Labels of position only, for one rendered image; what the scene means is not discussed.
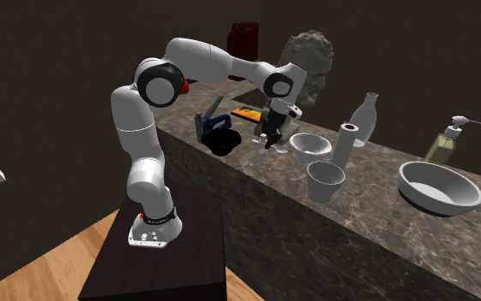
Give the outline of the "small clear bottle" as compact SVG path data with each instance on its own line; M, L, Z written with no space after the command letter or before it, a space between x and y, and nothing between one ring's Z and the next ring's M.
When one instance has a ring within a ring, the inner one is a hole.
M288 151L279 145L271 145L269 148L266 147L267 136L265 133L261 133L258 139L252 139L252 142L258 145L257 156L258 157L268 157L269 150L273 148L278 154L285 154Z

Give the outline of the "orange and black tablet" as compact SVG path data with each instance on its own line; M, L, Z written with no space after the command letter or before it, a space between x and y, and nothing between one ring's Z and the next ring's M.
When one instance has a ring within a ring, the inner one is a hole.
M231 115L254 123L258 123L261 120L261 112L259 110L246 106L233 110Z

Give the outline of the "small white bowl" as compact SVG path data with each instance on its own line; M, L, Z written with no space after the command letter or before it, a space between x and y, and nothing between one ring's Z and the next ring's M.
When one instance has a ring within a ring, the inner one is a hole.
M320 161L332 151L328 139L313 133L296 133L290 137L289 143L301 162Z

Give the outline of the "black bowl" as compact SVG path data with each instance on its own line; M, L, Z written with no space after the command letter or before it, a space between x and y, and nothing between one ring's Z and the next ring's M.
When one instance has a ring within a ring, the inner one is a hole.
M202 143L216 156L227 156L241 142L240 133L230 128L215 128L202 136Z

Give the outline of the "blue and grey stapler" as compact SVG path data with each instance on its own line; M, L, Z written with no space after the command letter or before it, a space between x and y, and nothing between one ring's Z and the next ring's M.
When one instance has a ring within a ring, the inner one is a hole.
M197 133L197 142L202 143L202 136L214 129L218 128L230 128L232 126L231 117L228 114L217 115L213 117L214 112L219 107L223 96L218 96L210 105L208 110L203 115L202 113L195 114L195 126Z

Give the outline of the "grey stone bust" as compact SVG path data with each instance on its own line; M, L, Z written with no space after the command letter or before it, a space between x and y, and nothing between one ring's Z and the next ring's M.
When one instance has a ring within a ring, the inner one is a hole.
M291 62L307 72L297 103L315 105L320 91L325 88L326 75L331 71L333 57L332 44L321 32L310 30L289 38L278 66Z

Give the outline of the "white paper towel roll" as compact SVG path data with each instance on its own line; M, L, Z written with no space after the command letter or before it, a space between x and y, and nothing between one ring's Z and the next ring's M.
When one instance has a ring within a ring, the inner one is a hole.
M342 170L345 170L358 131L359 128L352 123L346 122L340 126L331 163Z

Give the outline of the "white cup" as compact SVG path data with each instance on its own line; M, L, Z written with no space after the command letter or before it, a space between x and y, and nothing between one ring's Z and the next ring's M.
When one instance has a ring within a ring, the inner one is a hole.
M327 204L345 181L345 173L331 162L311 162L306 169L308 198L318 204Z

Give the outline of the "dark red canister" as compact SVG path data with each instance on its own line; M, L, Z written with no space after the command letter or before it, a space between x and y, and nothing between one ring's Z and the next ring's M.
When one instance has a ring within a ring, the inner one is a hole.
M259 24L257 22L237 22L227 36L226 51L232 56L247 60L258 60Z

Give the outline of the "white bottle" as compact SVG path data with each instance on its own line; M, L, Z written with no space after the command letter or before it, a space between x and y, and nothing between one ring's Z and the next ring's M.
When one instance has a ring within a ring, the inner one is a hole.
M370 139L376 126L377 110L376 101L378 94L368 92L363 104L352 114L350 123L358 127L355 135L354 147L363 147Z

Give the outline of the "green soap dispenser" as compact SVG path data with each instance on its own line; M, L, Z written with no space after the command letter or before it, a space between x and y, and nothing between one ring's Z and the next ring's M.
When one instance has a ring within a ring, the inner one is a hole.
M452 117L452 125L446 127L443 133L439 133L429 150L426 152L424 160L435 164L445 164L456 147L456 139L462 132L462 126L467 123L481 125L481 121L470 120L463 115Z

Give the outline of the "dark robot stand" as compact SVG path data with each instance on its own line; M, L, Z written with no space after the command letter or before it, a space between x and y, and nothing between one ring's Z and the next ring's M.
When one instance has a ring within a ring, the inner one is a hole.
M180 235L162 249L130 246L142 209L125 200L79 301L227 301L221 197L206 188L175 188L172 195Z

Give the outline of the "large white bowl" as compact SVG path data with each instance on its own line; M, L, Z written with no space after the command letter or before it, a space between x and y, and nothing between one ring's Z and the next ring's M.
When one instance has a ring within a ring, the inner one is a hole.
M397 187L409 203L433 215L463 215L481 204L481 190L466 176L430 162L403 163Z

